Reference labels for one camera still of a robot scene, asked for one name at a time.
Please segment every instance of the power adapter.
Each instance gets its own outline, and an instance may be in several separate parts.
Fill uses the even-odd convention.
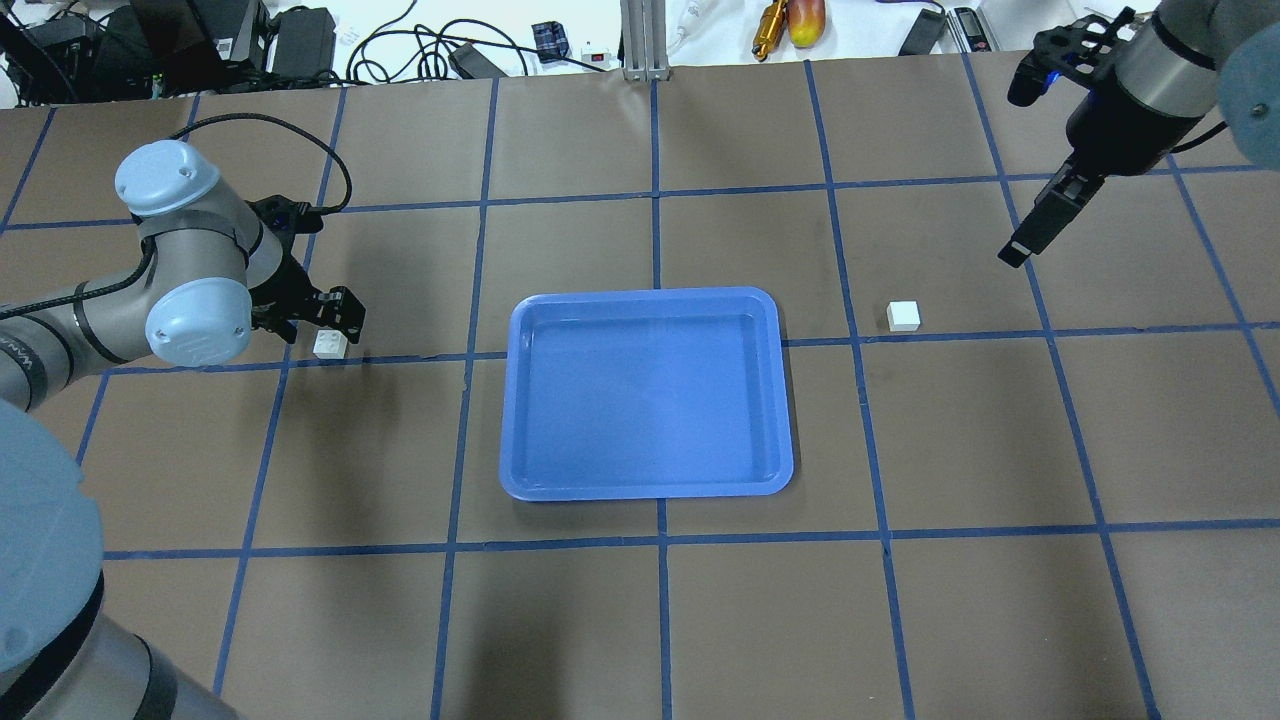
[[[507,77],[498,65],[476,50],[470,42],[460,45],[449,53],[449,65],[465,79]]]
[[[333,69],[333,15],[324,8],[298,8],[275,17],[275,60],[271,72],[284,77],[310,78]]]

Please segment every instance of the plastic tray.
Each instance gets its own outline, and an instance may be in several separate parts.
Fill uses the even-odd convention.
[[[512,313],[499,475],[513,497],[768,495],[792,468],[763,291],[536,295]]]

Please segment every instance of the black cable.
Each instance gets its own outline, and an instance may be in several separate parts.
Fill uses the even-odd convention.
[[[1170,149],[1169,152],[1170,152],[1170,155],[1172,155],[1172,154],[1176,154],[1176,152],[1185,152],[1185,151],[1190,150],[1192,147],[1199,147],[1201,145],[1204,145],[1210,140],[1213,140],[1217,136],[1217,133],[1222,132],[1224,129],[1226,129],[1226,123],[1217,123],[1216,126],[1213,126],[1210,129],[1204,131],[1204,135],[1197,137],[1196,140],[1188,140],[1187,142],[1184,142],[1181,145],[1172,146],[1172,149]]]
[[[317,206],[315,208],[315,211],[319,213],[320,215],[332,215],[334,213],[342,211],[342,209],[346,208],[348,202],[351,202],[351,170],[347,169],[347,164],[342,161],[342,158],[338,156],[338,152],[319,137],[311,135],[310,132],[300,128],[293,123],[282,120],[280,118],[273,118],[271,115],[264,115],[261,113],[228,113],[225,115],[214,115],[211,118],[205,118],[202,120],[191,123],[189,126],[170,135],[169,140],[182,140],[182,137],[189,132],[195,132],[206,126],[211,126],[215,123],[225,123],[229,120],[262,120],[264,123],[276,124],[284,129],[293,131],[301,135],[302,137],[307,138],[308,141],[311,141],[312,145],[320,147],[321,150],[325,151],[326,155],[333,158],[333,161],[334,164],[338,165],[338,169],[342,172],[342,179],[347,186],[346,192],[343,192],[342,195],[342,200],[339,200],[337,205]]]
[[[361,59],[364,59],[364,49],[369,45],[369,41],[372,40],[374,36],[376,36],[378,33],[383,32],[384,29],[387,29],[387,28],[392,27],[393,24],[396,24],[396,23],[403,20],[404,18],[407,18],[408,14],[413,12],[415,6],[417,6],[417,0],[410,0],[408,8],[404,8],[404,12],[401,13],[399,15],[397,15],[396,19],[388,20],[388,22],[378,26],[378,28],[375,28],[374,32],[369,33],[369,37],[366,37],[365,40],[362,40],[362,41],[360,41],[360,42],[356,44],[356,47],[353,47],[352,51],[351,51],[351,56],[347,58],[347,77],[348,78],[356,79],[356,76],[352,74],[353,73],[352,67],[356,63],[356,54],[360,54]]]
[[[503,49],[508,49],[508,50],[516,50],[516,51],[522,53],[522,54],[527,53],[530,55],[538,55],[538,50],[534,50],[532,47],[524,47],[524,46],[516,45],[516,44],[504,44],[504,42],[492,42],[492,41],[488,41],[488,40],[476,40],[474,37],[462,37],[462,36],[456,36],[456,35],[436,33],[436,32],[431,31],[430,28],[425,28],[422,26],[416,26],[413,29],[385,29],[385,31],[379,31],[379,32],[376,32],[374,35],[370,35],[369,37],[366,37],[365,40],[362,40],[356,46],[356,50],[352,53],[352,58],[355,58],[356,54],[362,54],[365,51],[365,49],[369,46],[370,42],[375,41],[375,40],[379,40],[381,37],[390,37],[390,36],[396,36],[396,35],[415,35],[415,36],[416,35],[426,35],[429,37],[434,37],[434,38],[438,38],[440,41],[448,41],[448,42],[470,42],[472,45],[484,45],[484,46],[489,46],[489,47],[503,47]],[[564,56],[564,55],[559,55],[559,56],[557,56],[554,59],[556,60],[562,60],[564,63],[570,63],[570,64],[573,64],[573,65],[579,65],[579,67],[586,68],[586,69],[593,70],[593,72],[600,72],[600,73],[605,72],[604,68],[598,68],[598,67],[591,65],[589,63],[582,63],[580,60],[576,60],[573,58],[568,58],[568,56]],[[379,64],[379,63],[376,63],[374,60],[361,59],[355,65],[356,65],[355,67],[356,74],[348,73],[348,76],[347,76],[348,79],[358,79],[358,77],[356,77],[356,76],[358,76],[358,68],[360,67],[365,67],[365,65],[374,65],[374,67],[380,68],[383,70],[384,77],[388,74],[387,69],[381,64]],[[444,79],[444,78],[424,78],[424,79]],[[394,81],[394,82],[412,82],[412,81]]]
[[[138,266],[129,273],[129,277],[123,281],[114,282],[109,286],[100,287],[97,290],[91,290],[87,292],[76,292],[63,297],[54,297],[50,300],[41,300],[38,302],[31,302],[22,305],[19,307],[10,307],[8,310],[0,310],[0,320],[8,320],[9,318],[17,318],[18,315],[27,315],[31,313],[38,313],[41,310],[49,310],[50,307],[60,307],[63,305],[70,305],[72,302],[84,302],[86,300],[93,300],[95,297],[102,297],[104,295],[111,295],[113,292],[119,292],[131,284],[138,282],[143,274],[146,274],[147,268],[151,265],[151,259],[155,258],[156,243],[155,238],[142,240],[142,260]]]
[[[489,23],[486,23],[484,20],[476,20],[476,19],[472,19],[472,18],[458,18],[456,20],[449,20],[449,22],[444,23],[440,27],[440,35],[444,36],[444,37],[448,37],[449,28],[453,27],[453,26],[456,26],[456,24],[472,24],[472,26],[480,26],[480,27],[484,27],[484,28],[489,28],[489,29],[497,32],[498,35],[500,35],[502,38],[507,41],[507,44],[511,46],[512,50],[516,50],[516,47],[517,47],[516,40],[512,38],[506,32],[498,29],[497,27],[494,27],[494,26],[492,26],[492,24],[489,24]],[[520,58],[520,69],[524,70],[525,77],[529,77],[529,64],[525,63],[525,54],[521,53],[521,51],[518,51],[518,50],[516,50],[516,56]]]

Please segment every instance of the yellow tool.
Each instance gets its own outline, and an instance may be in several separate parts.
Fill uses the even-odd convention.
[[[751,55],[764,61],[778,46],[782,38],[782,28],[787,24],[787,0],[773,0],[760,15],[760,27],[755,31],[755,40],[751,41]]]

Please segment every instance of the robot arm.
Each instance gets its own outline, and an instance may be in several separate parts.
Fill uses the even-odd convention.
[[[138,222],[133,273],[83,282],[23,306],[0,306],[0,400],[28,411],[88,374],[152,352],[184,366],[223,364],[262,328],[287,342],[289,320],[360,342],[364,305],[316,290],[291,249],[320,219],[283,197],[246,204],[195,147],[163,140],[115,177]]]
[[[1042,252],[1108,176],[1155,167],[1215,104],[1240,150],[1280,169],[1280,1],[1164,0],[1120,40],[1133,18],[1126,8],[1110,23],[1088,15],[1044,31],[1019,64],[1014,105],[1030,105],[1059,77],[1089,95],[1066,123],[1071,155],[1000,251],[1009,265]]]

